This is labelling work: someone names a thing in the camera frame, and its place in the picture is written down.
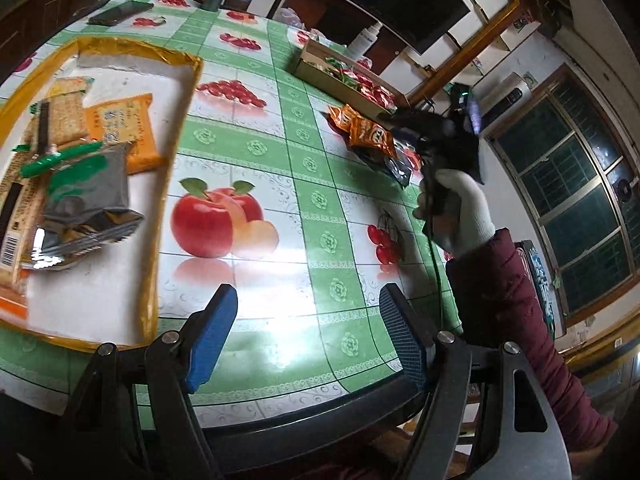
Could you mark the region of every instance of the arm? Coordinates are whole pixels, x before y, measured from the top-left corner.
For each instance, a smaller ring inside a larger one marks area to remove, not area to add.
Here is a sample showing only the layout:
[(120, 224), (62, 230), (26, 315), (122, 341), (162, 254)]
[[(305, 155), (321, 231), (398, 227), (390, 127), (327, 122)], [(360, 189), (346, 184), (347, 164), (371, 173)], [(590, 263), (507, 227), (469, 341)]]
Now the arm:
[(510, 340), (524, 351), (554, 410), (569, 452), (597, 447), (616, 429), (591, 407), (580, 381), (554, 347), (538, 297), (507, 229), (447, 264), (467, 342), (497, 347)]
[[(523, 349), (569, 452), (608, 442), (617, 426), (591, 407), (582, 384), (556, 352), (509, 231), (495, 231), (484, 193), (468, 174), (440, 170), (436, 179), (460, 197), (459, 211), (433, 218), (433, 237), (454, 256), (447, 276), (465, 339), (494, 348), (510, 340)], [(425, 218), (425, 204), (423, 193), (414, 216)]]

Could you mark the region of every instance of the small cardboard box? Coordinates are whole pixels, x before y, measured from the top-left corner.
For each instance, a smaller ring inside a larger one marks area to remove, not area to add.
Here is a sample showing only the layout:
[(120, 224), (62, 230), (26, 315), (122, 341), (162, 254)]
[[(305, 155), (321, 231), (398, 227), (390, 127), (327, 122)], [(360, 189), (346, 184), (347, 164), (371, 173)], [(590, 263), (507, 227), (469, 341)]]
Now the small cardboard box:
[(372, 121), (379, 121), (379, 114), (387, 114), (388, 112), (379, 104), (370, 101), (364, 95), (357, 90), (345, 85), (342, 81), (332, 77), (331, 75), (323, 72), (319, 68), (316, 68), (311, 63), (318, 64), (325, 68), (332, 68), (324, 59), (327, 57), (333, 57), (340, 61), (347, 63), (349, 66), (353, 66), (354, 72), (359, 72), (370, 78), (376, 85), (383, 86), (394, 95), (394, 101), (398, 108), (408, 108), (409, 102), (402, 92), (393, 88), (389, 83), (383, 81), (371, 70), (367, 70), (362, 65), (356, 63), (353, 59), (349, 59), (346, 56), (332, 50), (330, 47), (318, 43), (314, 40), (309, 40), (305, 45), (302, 53), (300, 54), (300, 60), (294, 70), (294, 75), (307, 83), (327, 92), (331, 97), (335, 97), (338, 101), (351, 105), (355, 110), (359, 111), (365, 117), (368, 117)]

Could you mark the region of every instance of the window pane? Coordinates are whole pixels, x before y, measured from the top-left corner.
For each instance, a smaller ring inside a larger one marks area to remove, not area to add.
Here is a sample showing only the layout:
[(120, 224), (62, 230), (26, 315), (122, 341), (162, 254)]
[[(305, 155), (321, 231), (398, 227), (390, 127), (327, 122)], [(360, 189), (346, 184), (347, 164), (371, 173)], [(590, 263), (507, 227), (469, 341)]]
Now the window pane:
[(620, 158), (620, 152), (595, 106), (571, 79), (560, 83), (553, 94), (578, 125), (600, 165), (606, 170)]
[(549, 99), (543, 99), (498, 136), (497, 142), (519, 173), (548, 152), (570, 131), (571, 128)]
[[(635, 175), (626, 161), (623, 160), (609, 172), (607, 178), (613, 186), (621, 178), (626, 178), (631, 182), (635, 178)], [(626, 233), (629, 236), (636, 267), (640, 267), (640, 190), (638, 190), (638, 186), (632, 189), (632, 193), (633, 195), (629, 202), (622, 203), (618, 200), (618, 203), (620, 204), (620, 211), (622, 211), (622, 217), (625, 221)]]
[(617, 234), (607, 243), (562, 271), (570, 312), (586, 306), (629, 275), (625, 245)]
[(572, 137), (546, 160), (522, 176), (538, 214), (542, 216), (564, 202), (596, 176), (591, 159)]
[(617, 227), (602, 184), (545, 225), (559, 266), (591, 249)]

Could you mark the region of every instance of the white glove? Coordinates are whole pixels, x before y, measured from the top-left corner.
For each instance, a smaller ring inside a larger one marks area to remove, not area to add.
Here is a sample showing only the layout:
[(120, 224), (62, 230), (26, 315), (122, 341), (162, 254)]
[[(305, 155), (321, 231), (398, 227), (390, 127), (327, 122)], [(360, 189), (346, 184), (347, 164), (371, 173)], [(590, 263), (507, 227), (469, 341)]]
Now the white glove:
[[(468, 174), (457, 170), (438, 170), (436, 180), (460, 196), (460, 217), (447, 216), (451, 202), (456, 200), (451, 193), (445, 203), (444, 215), (433, 218), (433, 241), (454, 258), (459, 258), (487, 243), (495, 234), (489, 206), (480, 186)], [(427, 217), (427, 195), (424, 181), (420, 183), (422, 193), (418, 196), (418, 209), (414, 216), (421, 220)]]

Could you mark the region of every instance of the black phone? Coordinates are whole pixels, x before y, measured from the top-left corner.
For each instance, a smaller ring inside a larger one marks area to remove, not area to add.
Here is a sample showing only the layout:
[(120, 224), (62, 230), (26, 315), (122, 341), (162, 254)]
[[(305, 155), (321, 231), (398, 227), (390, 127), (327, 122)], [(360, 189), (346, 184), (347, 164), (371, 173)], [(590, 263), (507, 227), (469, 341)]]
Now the black phone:
[(154, 4), (129, 0), (119, 6), (111, 7), (111, 9), (90, 17), (87, 23), (89, 25), (105, 25), (107, 27), (113, 27), (113, 25), (117, 25), (135, 14), (152, 9), (153, 6)]

